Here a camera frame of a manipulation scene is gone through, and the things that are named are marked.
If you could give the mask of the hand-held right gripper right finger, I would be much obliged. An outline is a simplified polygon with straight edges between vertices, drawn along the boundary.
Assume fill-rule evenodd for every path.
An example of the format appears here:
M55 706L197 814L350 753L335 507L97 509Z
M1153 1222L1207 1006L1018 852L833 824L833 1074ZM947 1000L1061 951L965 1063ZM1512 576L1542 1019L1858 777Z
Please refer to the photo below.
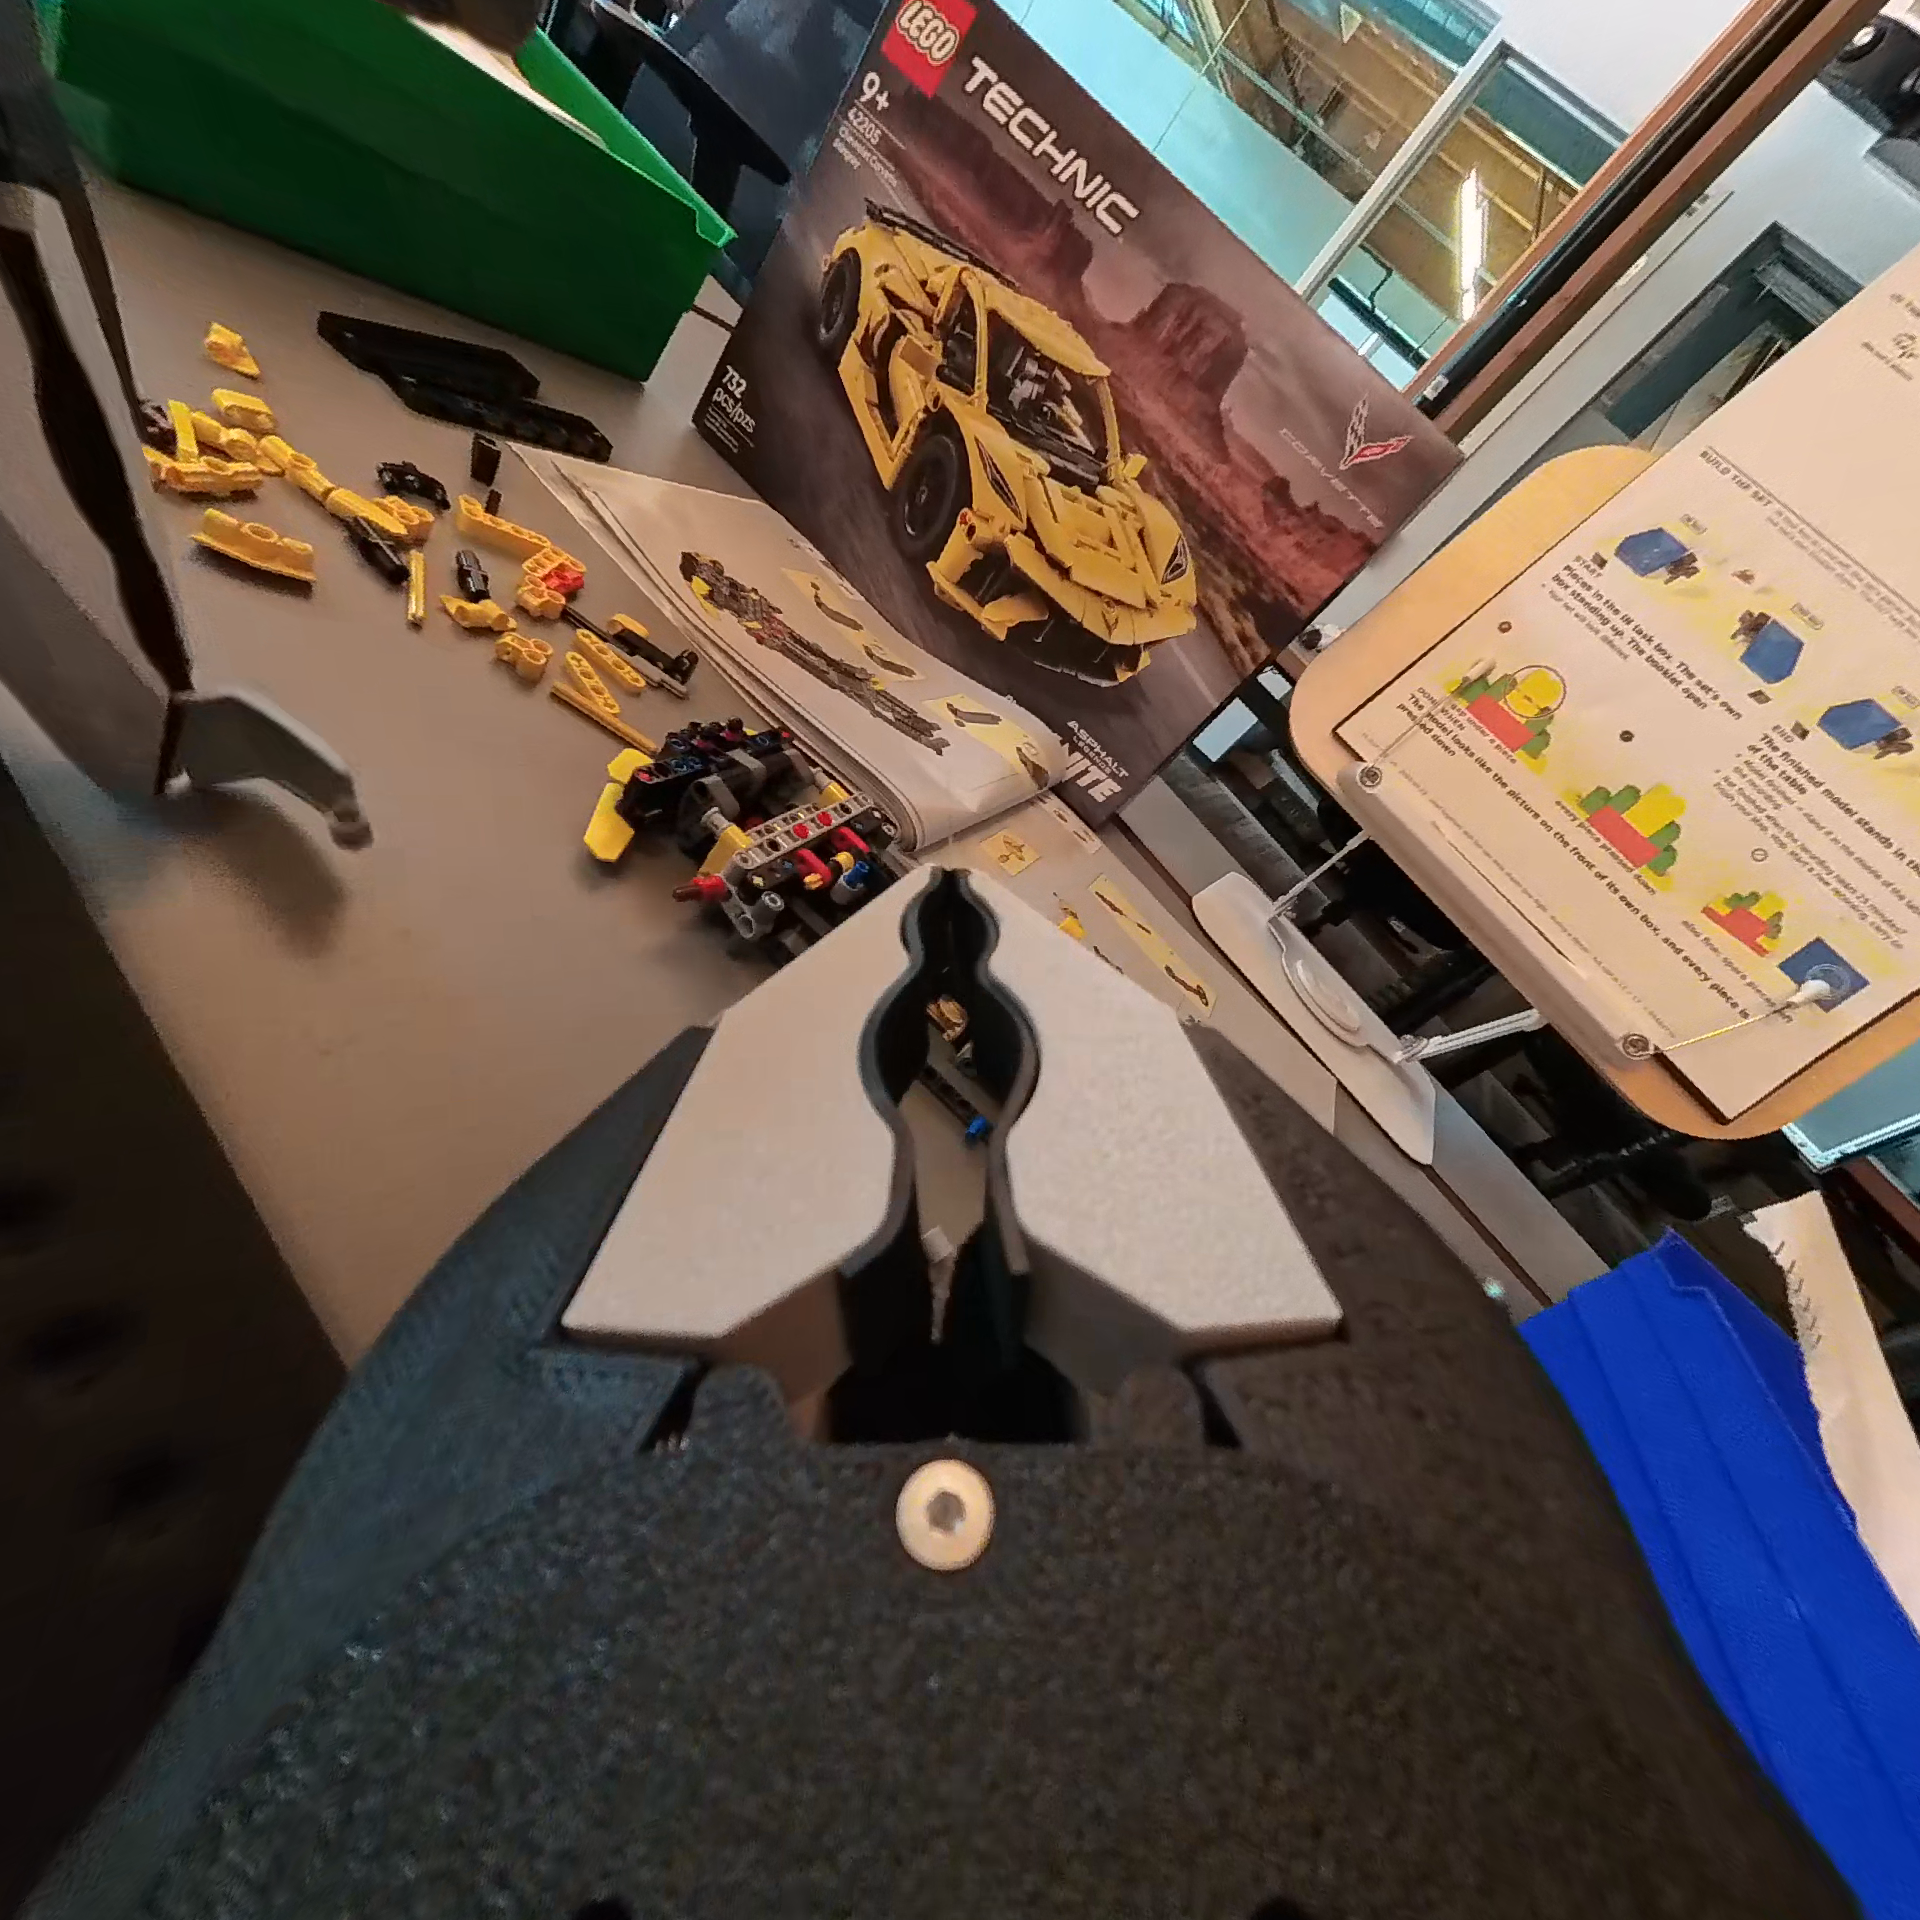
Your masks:
M1010 1019L987 1159L1026 1347L1111 1396L1141 1367L1336 1338L1337 1298L1173 1006L1002 881L956 876L956 896Z

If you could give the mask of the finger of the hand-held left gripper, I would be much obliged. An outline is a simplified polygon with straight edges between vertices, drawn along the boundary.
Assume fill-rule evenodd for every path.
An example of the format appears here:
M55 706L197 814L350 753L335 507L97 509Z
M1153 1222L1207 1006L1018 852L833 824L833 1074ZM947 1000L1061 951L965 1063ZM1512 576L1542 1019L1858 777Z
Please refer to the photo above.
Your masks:
M115 459L129 501L143 507L143 386L95 192L84 177L68 192L6 177L0 205L11 263L29 263L29 316L11 303L11 282L0 298L6 495L29 495L41 466L55 489L55 454L80 454L95 466Z
M6 249L11 303L29 316L29 263L11 257ZM29 495L0 495L6 697L97 787L185 787L166 767L166 701L191 687L191 656L149 501L129 501L115 459L55 454L66 484L47 478L41 466Z

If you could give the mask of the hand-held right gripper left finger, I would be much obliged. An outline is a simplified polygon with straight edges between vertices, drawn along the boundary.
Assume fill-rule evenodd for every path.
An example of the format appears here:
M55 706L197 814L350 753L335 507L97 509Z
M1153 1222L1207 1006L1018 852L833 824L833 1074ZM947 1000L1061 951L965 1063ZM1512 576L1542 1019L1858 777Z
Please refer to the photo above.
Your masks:
M956 876L912 869L703 1040L561 1334L746 1360L833 1420L944 1420L902 1090L924 1069Z

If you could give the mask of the grey lego panel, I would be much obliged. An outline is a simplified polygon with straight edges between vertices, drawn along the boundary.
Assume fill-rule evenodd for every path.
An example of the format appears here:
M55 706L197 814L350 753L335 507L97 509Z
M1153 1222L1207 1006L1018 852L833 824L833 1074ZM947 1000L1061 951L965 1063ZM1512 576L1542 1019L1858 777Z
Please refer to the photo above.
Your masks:
M185 687L166 701L166 741L173 783L197 791L272 783L310 807L339 852L376 843L350 767L272 701L247 687Z

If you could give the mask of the black yellow lego vehicle model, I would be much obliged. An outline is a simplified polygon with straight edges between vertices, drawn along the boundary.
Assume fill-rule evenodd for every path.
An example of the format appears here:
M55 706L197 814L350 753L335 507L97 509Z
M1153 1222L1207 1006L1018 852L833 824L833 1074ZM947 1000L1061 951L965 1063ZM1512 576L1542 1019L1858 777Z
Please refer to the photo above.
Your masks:
M692 861L672 896L765 963L804 961L912 876L898 814L814 770L782 723L727 716L663 745L626 741L581 843L617 876L643 831Z

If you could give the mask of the yellow lego panel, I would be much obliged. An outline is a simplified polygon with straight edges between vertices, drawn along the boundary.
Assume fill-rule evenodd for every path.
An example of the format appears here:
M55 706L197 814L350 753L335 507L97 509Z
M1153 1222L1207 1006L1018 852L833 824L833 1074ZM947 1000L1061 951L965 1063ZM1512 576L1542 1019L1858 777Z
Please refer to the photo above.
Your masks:
M264 576L264 579L315 589L315 546L291 540L272 522L229 518L229 509L205 507L191 540L200 552L236 561L236 567Z

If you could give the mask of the black grey lego assembly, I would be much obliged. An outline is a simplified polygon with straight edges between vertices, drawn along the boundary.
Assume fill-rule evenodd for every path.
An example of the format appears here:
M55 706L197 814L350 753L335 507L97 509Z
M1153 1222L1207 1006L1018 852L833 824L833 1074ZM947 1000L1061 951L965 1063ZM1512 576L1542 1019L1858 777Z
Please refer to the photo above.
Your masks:
M607 637L643 678L651 687L668 687L677 701L692 701L697 687L697 668L703 668L703 648L686 648L686 641L663 641L643 622L631 615L581 615L581 607L561 607L572 624L590 624L597 637Z

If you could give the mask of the open lego instruction booklet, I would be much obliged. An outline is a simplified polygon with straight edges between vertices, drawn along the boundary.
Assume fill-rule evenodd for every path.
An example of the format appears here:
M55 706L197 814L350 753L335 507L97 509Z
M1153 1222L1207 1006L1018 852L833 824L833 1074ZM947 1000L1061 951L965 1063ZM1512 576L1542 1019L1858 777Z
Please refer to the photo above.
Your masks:
M1061 731L883 624L765 501L541 451L517 459L677 622L703 668L881 797L902 852L965 855L1176 1025L1212 1025L1207 961L1080 824L1093 760Z

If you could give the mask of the printed lego set box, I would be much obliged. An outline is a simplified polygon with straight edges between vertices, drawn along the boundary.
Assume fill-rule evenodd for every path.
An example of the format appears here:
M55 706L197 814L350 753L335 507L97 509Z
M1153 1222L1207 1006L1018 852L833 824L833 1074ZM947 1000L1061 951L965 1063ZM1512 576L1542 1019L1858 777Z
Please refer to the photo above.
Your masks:
M883 6L697 433L1111 824L1458 451L1002 6Z

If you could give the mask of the green object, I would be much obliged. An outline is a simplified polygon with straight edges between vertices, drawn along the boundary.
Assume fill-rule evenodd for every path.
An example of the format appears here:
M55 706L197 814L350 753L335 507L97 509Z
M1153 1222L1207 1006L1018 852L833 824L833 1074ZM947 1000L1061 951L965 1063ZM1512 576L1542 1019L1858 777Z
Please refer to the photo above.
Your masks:
M735 237L549 41L499 76L376 0L36 6L97 170L651 378Z

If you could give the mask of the black ribbed parts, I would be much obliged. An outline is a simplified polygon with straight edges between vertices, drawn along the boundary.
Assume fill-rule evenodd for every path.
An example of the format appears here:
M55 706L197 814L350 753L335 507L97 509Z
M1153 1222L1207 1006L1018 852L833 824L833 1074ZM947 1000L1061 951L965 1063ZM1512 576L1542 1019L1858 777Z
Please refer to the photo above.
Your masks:
M607 437L589 414L541 405L541 378L504 352L344 308L315 308L315 332L425 420L607 466Z

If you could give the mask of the black perforated pad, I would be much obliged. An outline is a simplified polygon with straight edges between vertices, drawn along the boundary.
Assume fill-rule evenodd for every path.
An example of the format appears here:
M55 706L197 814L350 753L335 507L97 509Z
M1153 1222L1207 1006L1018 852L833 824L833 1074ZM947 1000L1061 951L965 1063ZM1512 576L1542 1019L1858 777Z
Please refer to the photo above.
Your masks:
M344 1360L0 777L0 1892L200 1659Z

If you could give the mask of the blue plastic bin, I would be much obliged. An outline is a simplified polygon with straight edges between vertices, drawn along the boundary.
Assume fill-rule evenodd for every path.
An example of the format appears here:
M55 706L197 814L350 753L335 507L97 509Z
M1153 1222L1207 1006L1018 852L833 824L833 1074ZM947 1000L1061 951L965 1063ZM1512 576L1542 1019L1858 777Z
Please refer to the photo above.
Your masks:
M1829 1474L1795 1338L1685 1236L1581 1284L1523 1347L1758 1768L1865 1914L1920 1914L1920 1641Z

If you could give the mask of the wooden clipboard with sheet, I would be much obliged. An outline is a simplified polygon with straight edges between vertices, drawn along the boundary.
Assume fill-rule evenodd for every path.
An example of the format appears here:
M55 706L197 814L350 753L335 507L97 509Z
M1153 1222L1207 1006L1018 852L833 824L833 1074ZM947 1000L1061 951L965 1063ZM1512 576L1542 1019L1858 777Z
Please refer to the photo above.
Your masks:
M1679 451L1523 478L1293 684L1364 831L1700 1139L1913 1048L1913 454L1911 255Z

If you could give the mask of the white spiral notebook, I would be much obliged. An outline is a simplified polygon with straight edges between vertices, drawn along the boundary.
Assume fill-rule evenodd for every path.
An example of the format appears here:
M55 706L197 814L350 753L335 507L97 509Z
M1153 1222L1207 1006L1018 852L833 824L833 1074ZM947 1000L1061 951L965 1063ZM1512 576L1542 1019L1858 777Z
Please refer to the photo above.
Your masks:
M1824 1193L1750 1215L1787 1284L1815 1437L1858 1542L1920 1621L1920 1444Z

